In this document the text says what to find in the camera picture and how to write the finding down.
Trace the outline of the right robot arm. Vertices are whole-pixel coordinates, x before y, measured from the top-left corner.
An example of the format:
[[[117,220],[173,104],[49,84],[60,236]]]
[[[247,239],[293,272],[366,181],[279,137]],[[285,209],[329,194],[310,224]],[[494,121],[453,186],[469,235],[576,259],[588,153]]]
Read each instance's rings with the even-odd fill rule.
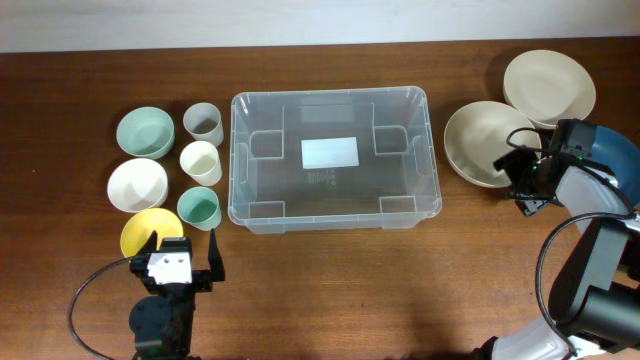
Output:
[[[532,216],[564,206],[569,219],[546,237],[536,262],[539,318],[493,337],[475,359],[581,359],[639,347],[639,149],[622,134],[560,120],[547,148],[513,145],[497,159],[508,195]]]

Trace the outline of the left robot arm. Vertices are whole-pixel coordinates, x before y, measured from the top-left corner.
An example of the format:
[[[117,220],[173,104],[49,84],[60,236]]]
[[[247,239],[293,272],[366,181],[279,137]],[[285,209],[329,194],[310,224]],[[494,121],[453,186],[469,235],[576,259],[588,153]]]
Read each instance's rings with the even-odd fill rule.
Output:
[[[226,278],[216,234],[209,232],[209,267],[192,268],[193,249],[187,237],[158,238],[152,232],[130,262],[149,296],[129,315],[138,359],[189,359],[195,298],[209,293],[215,282]]]

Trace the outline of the beige bowl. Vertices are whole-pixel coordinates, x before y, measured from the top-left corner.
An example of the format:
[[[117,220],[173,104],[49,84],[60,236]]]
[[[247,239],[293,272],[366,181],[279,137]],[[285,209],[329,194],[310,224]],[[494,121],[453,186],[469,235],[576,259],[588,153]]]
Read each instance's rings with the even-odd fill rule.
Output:
[[[596,88],[573,58],[551,50],[516,56],[503,77],[505,101],[536,128],[552,130],[562,119],[586,119],[596,103]]]
[[[508,135],[519,128],[529,128],[514,134],[516,145],[540,148],[540,136],[521,112],[494,101],[478,101],[457,110],[444,131],[444,148],[452,168],[464,179],[485,188],[504,188],[511,184],[504,171],[493,163],[513,150],[506,142]]]

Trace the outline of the blue bowl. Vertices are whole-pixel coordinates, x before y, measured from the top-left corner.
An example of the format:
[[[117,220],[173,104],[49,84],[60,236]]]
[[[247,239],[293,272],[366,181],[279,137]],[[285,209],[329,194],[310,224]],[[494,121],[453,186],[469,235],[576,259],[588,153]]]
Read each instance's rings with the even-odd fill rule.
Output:
[[[592,145],[592,159],[613,171],[618,188],[629,202],[639,205],[640,184],[639,148],[624,135],[613,129],[597,126]]]

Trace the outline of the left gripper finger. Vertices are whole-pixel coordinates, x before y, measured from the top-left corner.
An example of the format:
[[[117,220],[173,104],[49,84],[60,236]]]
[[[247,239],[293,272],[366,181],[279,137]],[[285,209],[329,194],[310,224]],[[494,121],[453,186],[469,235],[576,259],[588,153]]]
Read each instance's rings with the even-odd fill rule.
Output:
[[[152,231],[149,238],[139,250],[140,256],[145,256],[148,253],[153,253],[157,249],[158,234],[156,231]]]
[[[222,255],[219,251],[215,230],[209,232],[208,262],[210,267],[210,279],[212,282],[225,281],[225,268]]]

